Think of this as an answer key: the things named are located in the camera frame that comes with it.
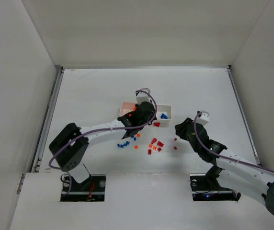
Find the blue lego arch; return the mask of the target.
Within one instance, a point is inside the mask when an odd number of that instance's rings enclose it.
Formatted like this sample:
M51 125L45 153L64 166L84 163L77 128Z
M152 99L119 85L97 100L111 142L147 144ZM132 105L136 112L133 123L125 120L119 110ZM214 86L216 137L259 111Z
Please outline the blue lego arch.
M168 119L168 117L165 114L161 114L160 118L161 119Z

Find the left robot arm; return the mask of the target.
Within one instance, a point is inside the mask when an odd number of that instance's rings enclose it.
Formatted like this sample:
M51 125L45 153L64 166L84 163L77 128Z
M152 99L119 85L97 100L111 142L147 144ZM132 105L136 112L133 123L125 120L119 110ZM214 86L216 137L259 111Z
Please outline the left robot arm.
M81 162L88 148L135 136L156 119L156 113L155 102L142 102L134 111L105 124L78 127L75 123L70 123L50 143L49 150L53 157L48 166L69 174L77 183L82 184L90 178L89 171Z

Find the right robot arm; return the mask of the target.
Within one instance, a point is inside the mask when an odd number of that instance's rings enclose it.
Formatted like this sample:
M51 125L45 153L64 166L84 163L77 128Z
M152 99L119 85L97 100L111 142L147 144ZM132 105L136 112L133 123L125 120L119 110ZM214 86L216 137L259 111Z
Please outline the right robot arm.
M193 151L212 167L205 178L212 188L222 187L242 193L266 207L274 216L274 170L253 164L209 138L196 120L175 125L175 134L188 141Z

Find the white three-compartment tray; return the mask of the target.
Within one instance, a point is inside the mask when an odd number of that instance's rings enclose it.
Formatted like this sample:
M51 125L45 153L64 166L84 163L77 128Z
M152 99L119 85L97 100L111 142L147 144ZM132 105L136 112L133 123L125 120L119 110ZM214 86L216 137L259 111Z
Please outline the white three-compartment tray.
M135 103L122 102L119 115L123 116L129 112L132 112L134 107L135 107ZM168 119L161 119L160 118L161 114L165 114L168 117ZM172 118L172 107L170 105L158 104L156 117L157 117L157 119L154 120L153 123L159 122L160 127L167 127L171 121L171 118Z

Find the red lego brick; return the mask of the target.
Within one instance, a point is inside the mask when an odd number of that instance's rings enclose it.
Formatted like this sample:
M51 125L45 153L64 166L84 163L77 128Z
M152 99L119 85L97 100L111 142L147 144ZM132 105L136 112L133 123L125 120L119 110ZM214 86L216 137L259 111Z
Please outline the red lego brick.
M159 142L157 143L157 145L160 146L160 147L163 147L164 144L163 144L162 142L159 141Z

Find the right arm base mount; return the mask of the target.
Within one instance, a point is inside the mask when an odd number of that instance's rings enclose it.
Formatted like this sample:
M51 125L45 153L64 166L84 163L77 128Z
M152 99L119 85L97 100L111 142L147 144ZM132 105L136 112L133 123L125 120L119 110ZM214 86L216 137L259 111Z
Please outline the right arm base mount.
M222 169L212 166L207 173L190 174L193 201L239 201L241 193L222 187L217 181Z

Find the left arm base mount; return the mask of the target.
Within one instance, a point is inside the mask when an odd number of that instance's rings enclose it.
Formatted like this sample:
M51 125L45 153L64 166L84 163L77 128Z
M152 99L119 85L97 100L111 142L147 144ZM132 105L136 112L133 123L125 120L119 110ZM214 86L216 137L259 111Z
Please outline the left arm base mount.
M84 164L61 175L61 202L103 202L106 175L92 174Z

